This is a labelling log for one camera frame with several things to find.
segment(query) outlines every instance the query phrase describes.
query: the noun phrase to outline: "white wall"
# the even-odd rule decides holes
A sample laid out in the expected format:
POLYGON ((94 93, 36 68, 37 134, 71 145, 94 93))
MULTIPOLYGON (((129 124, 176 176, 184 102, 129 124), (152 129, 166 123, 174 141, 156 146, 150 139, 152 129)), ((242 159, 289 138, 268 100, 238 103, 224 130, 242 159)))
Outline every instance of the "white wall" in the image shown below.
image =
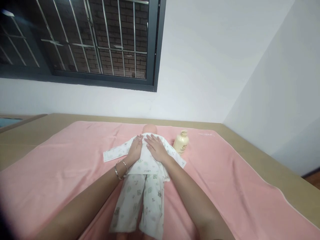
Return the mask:
POLYGON ((296 0, 224 124, 303 175, 320 166, 320 1, 296 0))
POLYGON ((157 93, 0 79, 0 112, 222 122, 294 0, 168 0, 157 93))

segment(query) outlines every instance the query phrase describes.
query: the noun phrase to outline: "pajama pants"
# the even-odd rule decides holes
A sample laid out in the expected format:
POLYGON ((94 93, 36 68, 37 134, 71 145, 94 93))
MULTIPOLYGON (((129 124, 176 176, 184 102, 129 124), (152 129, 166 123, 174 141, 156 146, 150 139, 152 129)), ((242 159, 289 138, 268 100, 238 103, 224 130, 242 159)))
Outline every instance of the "pajama pants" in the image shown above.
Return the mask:
POLYGON ((163 235, 164 182, 158 175, 130 174, 124 180, 110 232, 134 232, 143 195, 139 229, 158 240, 163 235))

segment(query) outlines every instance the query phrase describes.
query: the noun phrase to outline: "pink towel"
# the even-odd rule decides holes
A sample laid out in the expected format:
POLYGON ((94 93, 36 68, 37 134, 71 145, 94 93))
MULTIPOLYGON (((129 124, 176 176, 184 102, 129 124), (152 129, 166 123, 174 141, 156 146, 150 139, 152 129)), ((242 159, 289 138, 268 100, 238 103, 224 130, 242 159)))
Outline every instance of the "pink towel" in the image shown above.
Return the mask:
MULTIPOLYGON (((32 238, 68 202, 112 168, 102 153, 140 134, 143 125, 75 122, 0 174, 1 200, 15 234, 32 238)), ((158 126, 173 143, 182 130, 158 126)), ((298 213, 279 189, 263 179, 211 130, 189 129, 186 172, 209 196, 237 240, 320 239, 320 230, 298 213)), ((121 184, 80 239, 105 239, 121 184)), ((163 239, 195 239, 173 182, 165 183, 163 239)))

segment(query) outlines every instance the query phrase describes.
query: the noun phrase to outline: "white pajamas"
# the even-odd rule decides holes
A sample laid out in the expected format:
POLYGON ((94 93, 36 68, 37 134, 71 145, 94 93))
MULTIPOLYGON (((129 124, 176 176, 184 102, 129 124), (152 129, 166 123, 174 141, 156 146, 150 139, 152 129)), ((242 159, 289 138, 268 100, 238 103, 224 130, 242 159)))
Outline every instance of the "white pajamas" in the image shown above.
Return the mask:
MULTIPOLYGON (((146 138, 150 133, 142 134, 146 138)), ((103 153, 104 162, 128 154, 133 137, 128 142, 103 153)), ((183 168, 186 162, 174 148, 159 136, 168 154, 183 168)), ((143 212, 139 229, 145 234, 162 239, 164 220, 164 182, 170 181, 163 165, 156 161, 142 140, 140 159, 129 169, 111 221, 110 232, 133 232, 136 230, 143 194, 143 212)))

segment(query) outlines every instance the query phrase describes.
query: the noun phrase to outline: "bottle cap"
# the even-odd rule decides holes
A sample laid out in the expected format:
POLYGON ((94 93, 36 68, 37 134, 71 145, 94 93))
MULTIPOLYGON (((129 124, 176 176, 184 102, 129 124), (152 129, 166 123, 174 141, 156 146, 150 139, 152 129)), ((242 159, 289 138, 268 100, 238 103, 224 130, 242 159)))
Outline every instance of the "bottle cap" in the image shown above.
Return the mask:
POLYGON ((181 136, 182 137, 186 137, 187 136, 187 132, 188 132, 188 130, 186 130, 186 129, 182 130, 181 131, 181 136))

